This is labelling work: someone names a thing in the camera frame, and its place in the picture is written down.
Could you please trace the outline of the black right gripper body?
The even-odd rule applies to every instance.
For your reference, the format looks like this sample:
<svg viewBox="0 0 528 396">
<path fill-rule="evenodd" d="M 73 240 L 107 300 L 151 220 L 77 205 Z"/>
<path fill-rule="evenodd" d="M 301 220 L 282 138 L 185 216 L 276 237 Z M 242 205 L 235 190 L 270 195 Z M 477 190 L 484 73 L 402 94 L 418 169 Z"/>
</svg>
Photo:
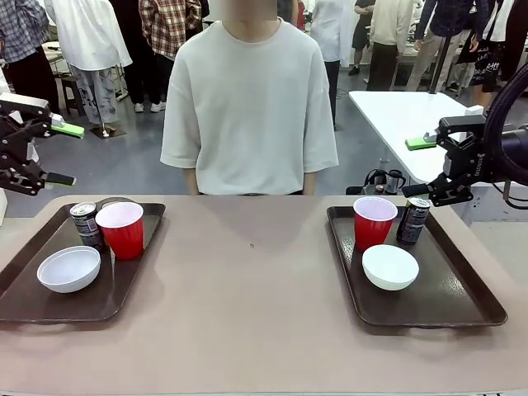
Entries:
<svg viewBox="0 0 528 396">
<path fill-rule="evenodd" d="M 442 170 L 443 184 L 476 184 L 478 182 L 503 182 L 504 177 L 495 168 L 493 158 L 484 144 L 482 130 L 470 131 L 469 136 L 458 141 L 452 133 L 442 134 L 445 161 Z"/>
</svg>

